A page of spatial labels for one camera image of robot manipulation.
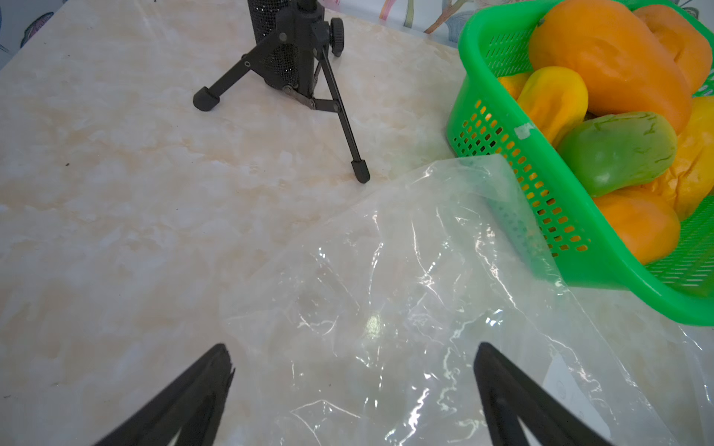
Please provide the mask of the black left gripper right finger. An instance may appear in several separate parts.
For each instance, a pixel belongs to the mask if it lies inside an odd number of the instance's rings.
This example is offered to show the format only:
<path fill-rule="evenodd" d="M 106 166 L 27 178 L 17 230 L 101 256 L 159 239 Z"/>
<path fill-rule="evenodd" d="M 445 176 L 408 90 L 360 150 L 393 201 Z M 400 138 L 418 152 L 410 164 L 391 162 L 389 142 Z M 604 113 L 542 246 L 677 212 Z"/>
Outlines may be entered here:
<path fill-rule="evenodd" d="M 473 371 L 492 444 L 527 445 L 525 427 L 542 445 L 609 444 L 493 345 L 479 345 Z"/>

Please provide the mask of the large orange mango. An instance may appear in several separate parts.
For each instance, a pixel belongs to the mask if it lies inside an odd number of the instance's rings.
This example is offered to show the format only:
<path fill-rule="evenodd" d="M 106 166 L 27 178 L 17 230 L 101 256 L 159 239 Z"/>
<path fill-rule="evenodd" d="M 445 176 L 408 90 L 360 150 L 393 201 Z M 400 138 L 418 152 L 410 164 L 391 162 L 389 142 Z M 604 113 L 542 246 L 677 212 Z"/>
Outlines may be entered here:
<path fill-rule="evenodd" d="M 649 28 L 615 1 L 563 1 L 529 41 L 534 69 L 569 68 L 583 78 L 596 115 L 652 112 L 682 132 L 693 109 L 690 85 Z"/>

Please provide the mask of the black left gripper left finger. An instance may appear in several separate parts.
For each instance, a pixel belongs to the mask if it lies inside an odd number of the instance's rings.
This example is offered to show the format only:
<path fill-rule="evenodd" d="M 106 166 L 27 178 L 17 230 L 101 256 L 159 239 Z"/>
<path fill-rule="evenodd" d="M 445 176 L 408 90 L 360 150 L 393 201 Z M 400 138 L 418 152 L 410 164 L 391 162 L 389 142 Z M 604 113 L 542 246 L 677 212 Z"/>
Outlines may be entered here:
<path fill-rule="evenodd" d="M 229 351 L 217 344 L 98 444 L 212 445 L 233 378 Z"/>

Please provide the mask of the clear zip-top bag blue zipper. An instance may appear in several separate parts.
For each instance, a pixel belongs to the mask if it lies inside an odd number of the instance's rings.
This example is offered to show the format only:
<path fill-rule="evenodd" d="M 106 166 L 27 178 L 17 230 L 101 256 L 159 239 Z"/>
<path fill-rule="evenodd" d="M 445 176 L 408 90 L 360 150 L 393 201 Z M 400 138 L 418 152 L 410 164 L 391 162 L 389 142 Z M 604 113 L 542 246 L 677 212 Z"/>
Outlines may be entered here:
<path fill-rule="evenodd" d="M 440 161 L 329 219 L 221 303 L 225 445 L 486 445 L 490 343 L 615 445 L 713 442 L 713 332 L 565 283 L 504 161 Z"/>

